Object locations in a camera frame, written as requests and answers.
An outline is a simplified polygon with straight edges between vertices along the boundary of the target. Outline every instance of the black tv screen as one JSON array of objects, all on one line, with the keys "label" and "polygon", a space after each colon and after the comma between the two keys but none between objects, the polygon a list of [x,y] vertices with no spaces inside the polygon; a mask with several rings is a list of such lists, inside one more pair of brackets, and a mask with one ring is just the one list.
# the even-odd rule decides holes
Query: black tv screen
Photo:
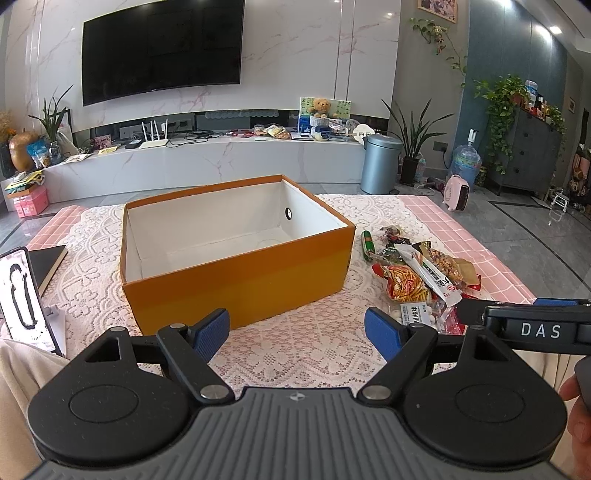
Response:
[{"label": "black tv screen", "polygon": [[240,83],[244,0],[164,0],[84,24],[84,105]]}]

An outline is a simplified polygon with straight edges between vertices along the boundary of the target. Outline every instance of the blue gripper pad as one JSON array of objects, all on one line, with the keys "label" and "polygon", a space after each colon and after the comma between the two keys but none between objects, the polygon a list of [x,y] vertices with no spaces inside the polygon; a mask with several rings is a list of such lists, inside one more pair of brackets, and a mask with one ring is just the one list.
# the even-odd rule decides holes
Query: blue gripper pad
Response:
[{"label": "blue gripper pad", "polygon": [[400,331],[405,327],[377,308],[365,312],[365,335],[389,362],[402,348]]},{"label": "blue gripper pad", "polygon": [[534,305],[540,305],[542,307],[571,307],[578,305],[579,302],[576,300],[560,300],[560,299],[537,299]]},{"label": "blue gripper pad", "polygon": [[209,362],[222,347],[230,334],[230,314],[226,309],[217,309],[207,315],[193,328],[193,350]]}]

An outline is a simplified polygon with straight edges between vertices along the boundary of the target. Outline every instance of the black book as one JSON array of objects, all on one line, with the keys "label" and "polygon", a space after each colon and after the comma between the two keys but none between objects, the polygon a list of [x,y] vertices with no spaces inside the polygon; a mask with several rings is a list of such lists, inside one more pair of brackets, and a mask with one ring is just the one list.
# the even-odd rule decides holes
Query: black book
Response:
[{"label": "black book", "polygon": [[31,270],[40,296],[45,292],[51,278],[67,253],[68,250],[64,245],[29,251]]}]

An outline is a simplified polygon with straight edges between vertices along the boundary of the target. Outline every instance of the silver trash can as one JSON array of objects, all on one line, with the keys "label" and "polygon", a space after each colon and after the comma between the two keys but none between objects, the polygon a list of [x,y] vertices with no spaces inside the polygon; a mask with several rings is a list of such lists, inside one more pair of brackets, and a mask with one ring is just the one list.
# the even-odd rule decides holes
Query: silver trash can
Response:
[{"label": "silver trash can", "polygon": [[365,137],[364,142],[361,190],[371,195],[388,195],[396,186],[402,142],[396,137],[377,134]]}]

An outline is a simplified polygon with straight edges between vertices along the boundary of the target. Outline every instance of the phone screen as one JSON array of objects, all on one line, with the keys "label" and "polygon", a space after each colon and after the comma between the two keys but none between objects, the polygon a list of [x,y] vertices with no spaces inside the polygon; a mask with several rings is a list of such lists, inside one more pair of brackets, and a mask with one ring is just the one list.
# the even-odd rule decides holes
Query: phone screen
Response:
[{"label": "phone screen", "polygon": [[58,351],[43,315],[24,248],[0,257],[0,308],[13,340],[47,352]]}]

